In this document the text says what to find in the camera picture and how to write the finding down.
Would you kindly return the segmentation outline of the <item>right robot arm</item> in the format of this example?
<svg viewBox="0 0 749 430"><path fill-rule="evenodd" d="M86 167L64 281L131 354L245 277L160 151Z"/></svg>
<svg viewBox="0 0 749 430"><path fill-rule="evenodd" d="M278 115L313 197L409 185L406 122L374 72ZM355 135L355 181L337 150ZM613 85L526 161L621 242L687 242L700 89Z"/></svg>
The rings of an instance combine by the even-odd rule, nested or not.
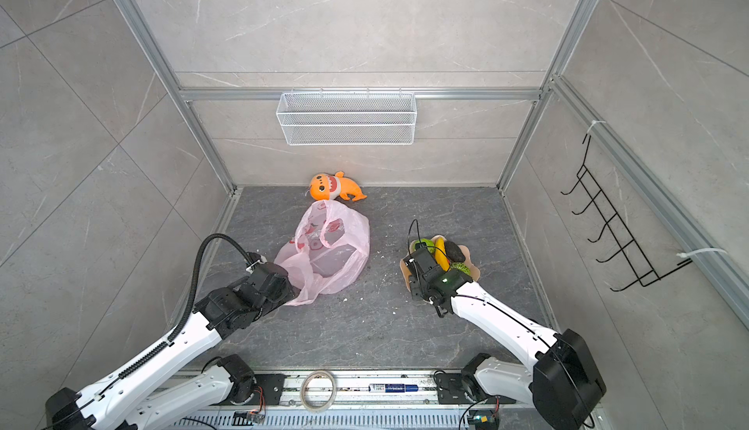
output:
<svg viewBox="0 0 749 430"><path fill-rule="evenodd" d="M437 315L454 315L490 336L515 358L506 363L479 354L462 371L471 400L507 398L534 406L554 429L592 429L593 412L607 393L605 381L586 341L571 329L556 332L490 295L473 276L469 252L450 258L441 239L411 242L401 261L412 297Z"/></svg>

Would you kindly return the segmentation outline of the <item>banana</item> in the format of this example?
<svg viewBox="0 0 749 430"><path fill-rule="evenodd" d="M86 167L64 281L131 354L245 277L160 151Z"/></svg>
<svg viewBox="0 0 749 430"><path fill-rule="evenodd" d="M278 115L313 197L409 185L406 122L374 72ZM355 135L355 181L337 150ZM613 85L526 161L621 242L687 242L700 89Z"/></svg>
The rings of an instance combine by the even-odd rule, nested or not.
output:
<svg viewBox="0 0 749 430"><path fill-rule="evenodd" d="M446 254L446 239L442 236L437 236L433 239L433 243L436 262L445 272L448 272L451 269L451 261Z"/></svg>

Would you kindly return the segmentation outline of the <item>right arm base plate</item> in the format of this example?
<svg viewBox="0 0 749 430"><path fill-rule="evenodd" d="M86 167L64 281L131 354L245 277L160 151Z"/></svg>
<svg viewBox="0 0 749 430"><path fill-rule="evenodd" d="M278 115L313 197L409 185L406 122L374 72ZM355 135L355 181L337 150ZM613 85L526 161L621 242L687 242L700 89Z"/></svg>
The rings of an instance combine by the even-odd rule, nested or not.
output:
<svg viewBox="0 0 749 430"><path fill-rule="evenodd" d="M485 398L501 405L517 403L516 400L505 396L487 394L471 378L466 378L461 373L446 373L437 370L432 374L432 379L437 389L437 400L440 405L475 404Z"/></svg>

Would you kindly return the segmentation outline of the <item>blue marker pen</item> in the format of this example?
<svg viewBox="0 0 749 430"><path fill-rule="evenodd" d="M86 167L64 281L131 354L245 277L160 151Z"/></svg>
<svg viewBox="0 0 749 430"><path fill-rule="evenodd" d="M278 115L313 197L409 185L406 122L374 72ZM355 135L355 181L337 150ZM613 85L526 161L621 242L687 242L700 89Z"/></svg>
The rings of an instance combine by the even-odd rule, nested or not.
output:
<svg viewBox="0 0 749 430"><path fill-rule="evenodd" d="M403 394L419 392L419 385L407 383L371 383L368 386L371 393Z"/></svg>

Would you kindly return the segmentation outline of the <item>green round guava fruit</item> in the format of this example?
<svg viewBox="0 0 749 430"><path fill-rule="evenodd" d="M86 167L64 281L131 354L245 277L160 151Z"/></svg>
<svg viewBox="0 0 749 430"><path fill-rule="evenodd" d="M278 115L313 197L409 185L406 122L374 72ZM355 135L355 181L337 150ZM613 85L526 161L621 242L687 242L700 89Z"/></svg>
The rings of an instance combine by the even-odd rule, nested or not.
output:
<svg viewBox="0 0 749 430"><path fill-rule="evenodd" d="M435 253L435 244L434 244L434 242L431 239L426 239L426 238L421 238L419 240L415 240L415 241L411 242L409 251L410 252L416 252L417 250L419 250L421 248L426 248L427 252L429 252L429 254L434 254Z"/></svg>

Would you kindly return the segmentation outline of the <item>orange fish plush toy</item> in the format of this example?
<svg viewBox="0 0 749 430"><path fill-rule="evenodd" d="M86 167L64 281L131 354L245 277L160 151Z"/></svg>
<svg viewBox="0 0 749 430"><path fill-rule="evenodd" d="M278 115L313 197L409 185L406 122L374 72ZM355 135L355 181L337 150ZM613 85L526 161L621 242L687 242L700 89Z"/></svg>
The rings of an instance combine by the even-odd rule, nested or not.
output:
<svg viewBox="0 0 749 430"><path fill-rule="evenodd" d="M316 174L309 184L308 191L316 201L341 198L344 201L356 202L367 198L362 188L353 179L347 178L344 172Z"/></svg>

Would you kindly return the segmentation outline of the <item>pink plastic bag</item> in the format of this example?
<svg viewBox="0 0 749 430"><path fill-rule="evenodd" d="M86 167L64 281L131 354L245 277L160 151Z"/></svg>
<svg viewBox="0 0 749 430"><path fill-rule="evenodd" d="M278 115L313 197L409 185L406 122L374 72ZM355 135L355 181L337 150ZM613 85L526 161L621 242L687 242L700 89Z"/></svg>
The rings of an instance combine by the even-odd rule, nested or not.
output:
<svg viewBox="0 0 749 430"><path fill-rule="evenodd" d="M274 262L283 267L298 295L289 306L314 303L353 284L371 252L368 217L338 201L317 201Z"/></svg>

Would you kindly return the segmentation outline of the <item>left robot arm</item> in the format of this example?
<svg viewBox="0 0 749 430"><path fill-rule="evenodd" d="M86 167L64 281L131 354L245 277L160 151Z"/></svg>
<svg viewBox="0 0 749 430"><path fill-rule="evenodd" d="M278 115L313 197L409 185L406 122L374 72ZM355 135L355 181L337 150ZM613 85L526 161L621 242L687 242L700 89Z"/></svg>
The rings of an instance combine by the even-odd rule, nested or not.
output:
<svg viewBox="0 0 749 430"><path fill-rule="evenodd" d="M237 282L211 291L148 351L80 391L64 388L46 404L50 429L163 429L191 412L259 397L255 374L238 355L222 357L169 389L164 383L203 352L296 297L287 271L251 265Z"/></svg>

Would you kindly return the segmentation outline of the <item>pink shell-shaped plate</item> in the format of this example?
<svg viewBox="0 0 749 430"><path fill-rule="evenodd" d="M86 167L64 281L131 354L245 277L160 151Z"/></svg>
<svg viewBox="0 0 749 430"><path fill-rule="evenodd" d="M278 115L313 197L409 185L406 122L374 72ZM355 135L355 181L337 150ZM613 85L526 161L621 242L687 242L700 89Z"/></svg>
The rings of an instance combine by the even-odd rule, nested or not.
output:
<svg viewBox="0 0 749 430"><path fill-rule="evenodd" d="M435 235L435 236L433 236L433 237L432 237L432 238L430 238L430 239L431 239L431 240L433 241L433 239L434 239L435 237L437 237L437 236L442 236L442 237L444 237L444 238L445 238L446 240L449 240L449 239L447 239L447 238L446 238L445 236L443 236L443 235ZM403 277L404 277L404 280L405 280L405 282L406 282L406 286L407 286L407 290L408 290L408 291L411 291L411 289L412 289L412 288L411 288L411 286L410 286L410 280L411 280L411 277L413 276L413 274L412 274L412 273L411 273L411 271L409 270L409 267L407 266L407 260L408 260L408 259L410 258L410 251L409 251L409 248L410 248L411 242L409 242L409 246L408 246L408 249L407 249L407 256L406 256L406 259L405 259L405 260L401 260L401 261L399 262L399 267L400 267L400 269L401 269L401 272L402 272L402 274L403 274ZM472 262L472 259L471 259L471 254L470 254L470 250L469 250L469 248L467 248L467 247L466 247L466 246L464 246L464 245L458 245L458 246L460 246L460 248L462 249L463 253L464 253L464 254L465 254L465 256L466 256L466 261L465 261L464 263L465 263L465 264L466 264L466 265L467 265L467 266L468 266L468 267L470 268L470 275L469 275L469 276L470 276L470 277L472 278L472 280L473 280L473 281L478 281L478 280L480 279L480 277L481 277L481 271L480 271L480 269L479 269L479 268L478 268L478 267L477 267L477 266L476 266L476 265L475 265L475 264L474 264L474 263Z"/></svg>

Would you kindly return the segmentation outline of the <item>roll of clear tape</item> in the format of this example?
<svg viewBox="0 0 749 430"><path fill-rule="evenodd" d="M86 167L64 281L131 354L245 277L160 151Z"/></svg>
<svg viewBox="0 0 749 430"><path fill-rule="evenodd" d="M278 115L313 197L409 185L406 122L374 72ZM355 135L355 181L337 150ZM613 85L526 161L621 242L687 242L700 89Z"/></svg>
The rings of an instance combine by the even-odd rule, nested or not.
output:
<svg viewBox="0 0 749 430"><path fill-rule="evenodd" d="M325 412L337 399L337 378L330 371L313 371L300 385L300 404L308 412Z"/></svg>

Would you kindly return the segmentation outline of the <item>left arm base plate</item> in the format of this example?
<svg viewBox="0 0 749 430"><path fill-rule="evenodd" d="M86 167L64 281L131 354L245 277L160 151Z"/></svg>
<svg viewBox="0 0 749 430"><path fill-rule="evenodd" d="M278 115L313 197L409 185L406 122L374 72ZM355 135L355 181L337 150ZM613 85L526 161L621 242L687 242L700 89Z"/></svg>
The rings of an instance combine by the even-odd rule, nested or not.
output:
<svg viewBox="0 0 749 430"><path fill-rule="evenodd" d="M235 406L258 408L261 402L265 406L279 406L287 376L282 373L261 373L255 375L252 384L242 384L239 390L228 399Z"/></svg>

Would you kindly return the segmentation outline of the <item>dark avocado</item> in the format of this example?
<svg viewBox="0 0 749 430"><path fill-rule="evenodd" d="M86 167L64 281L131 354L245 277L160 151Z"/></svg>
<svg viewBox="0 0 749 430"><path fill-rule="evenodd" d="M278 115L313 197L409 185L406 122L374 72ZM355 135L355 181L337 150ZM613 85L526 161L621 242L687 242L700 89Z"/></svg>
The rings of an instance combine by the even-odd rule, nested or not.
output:
<svg viewBox="0 0 749 430"><path fill-rule="evenodd" d="M466 256L462 249L453 241L445 241L444 252L450 263L464 263L466 261Z"/></svg>

